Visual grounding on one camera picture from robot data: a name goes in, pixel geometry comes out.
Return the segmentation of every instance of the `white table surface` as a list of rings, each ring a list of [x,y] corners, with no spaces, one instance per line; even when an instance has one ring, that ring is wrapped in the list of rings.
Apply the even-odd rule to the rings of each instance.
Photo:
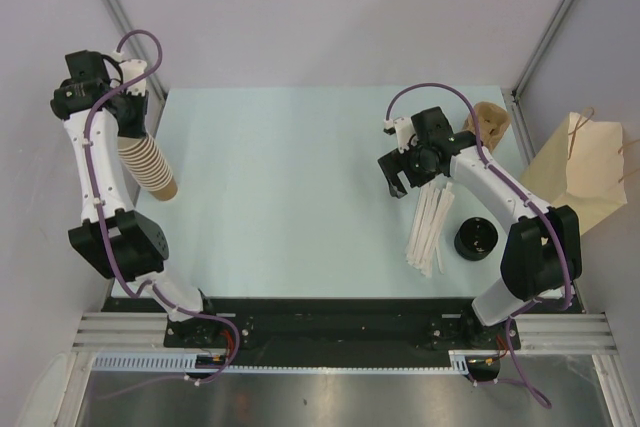
[[[486,290],[499,276],[506,235],[461,185],[441,238],[444,274],[434,262],[426,278],[405,260],[419,192],[392,198],[377,164],[396,146],[382,122],[401,88],[172,90],[157,140],[179,192],[168,202],[142,192],[137,205],[167,236],[166,268],[223,297],[474,297]],[[504,107],[497,86],[460,89],[472,104]],[[464,104],[433,88],[406,94],[393,117],[434,106],[461,129]],[[516,178],[524,170],[511,128],[493,155]],[[453,247],[458,227],[473,216],[500,232],[480,262]],[[116,286],[113,295],[124,293]]]

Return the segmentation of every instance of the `paper bag handle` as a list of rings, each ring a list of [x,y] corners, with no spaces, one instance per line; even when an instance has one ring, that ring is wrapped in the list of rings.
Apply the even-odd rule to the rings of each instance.
[[[635,144],[636,142],[640,142],[640,139],[636,139],[636,140],[632,140],[631,142],[627,142],[626,144],[622,144],[622,147],[620,147],[618,149],[618,154],[622,154],[622,152],[624,152],[624,149],[626,149],[627,147],[632,146],[633,144]],[[622,182],[624,179],[626,179],[627,177],[635,174],[636,172],[640,172],[640,167],[638,167],[635,170],[632,170],[631,172],[629,172],[628,174],[624,174],[622,177],[620,177],[618,179],[618,183]]]
[[[569,145],[569,157],[567,157],[567,160],[569,160],[571,158],[571,154],[573,154],[573,145],[576,143],[576,134],[578,133],[578,130],[587,122],[589,122],[591,120],[591,117],[593,117],[594,115],[596,115],[596,109],[594,109],[593,107],[587,107],[580,113],[580,117],[578,117],[576,126],[574,127],[573,131],[569,132],[569,135],[571,136],[571,144]]]

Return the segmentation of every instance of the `wall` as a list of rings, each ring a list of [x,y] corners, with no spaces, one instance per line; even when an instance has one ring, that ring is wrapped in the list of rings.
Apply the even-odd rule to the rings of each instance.
[[[80,187],[49,100],[66,53],[110,51],[119,36],[100,0],[0,0],[0,12],[0,424],[10,426],[105,289],[67,240]]]
[[[626,140],[640,138],[638,32],[640,0],[578,0],[522,99],[537,148],[567,112],[588,106],[596,108],[597,119],[622,122]],[[636,167],[637,144],[625,153],[625,171]],[[607,313],[637,394],[640,174],[627,180],[626,191],[629,204],[583,237],[579,285],[590,310]]]
[[[170,87],[512,87],[560,0],[122,0]]]

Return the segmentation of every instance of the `reflective metal surface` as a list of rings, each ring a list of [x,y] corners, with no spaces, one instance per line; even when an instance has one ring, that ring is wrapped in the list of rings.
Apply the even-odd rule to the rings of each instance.
[[[523,358],[547,411],[522,388],[473,388],[463,377],[227,374],[194,387],[157,382],[109,400],[101,395],[157,374],[94,372],[80,426],[609,426],[591,357]],[[515,375],[509,360],[501,376]]]

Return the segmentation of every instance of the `brown paper bag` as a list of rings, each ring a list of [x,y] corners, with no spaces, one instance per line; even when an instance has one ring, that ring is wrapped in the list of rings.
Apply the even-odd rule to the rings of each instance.
[[[520,181],[554,207],[578,214],[580,235],[627,203],[622,125],[571,112]]]
[[[478,102],[473,106],[473,110],[478,114],[482,143],[489,152],[493,152],[511,124],[509,114],[502,107],[491,102]],[[471,114],[464,121],[462,130],[476,133]]]

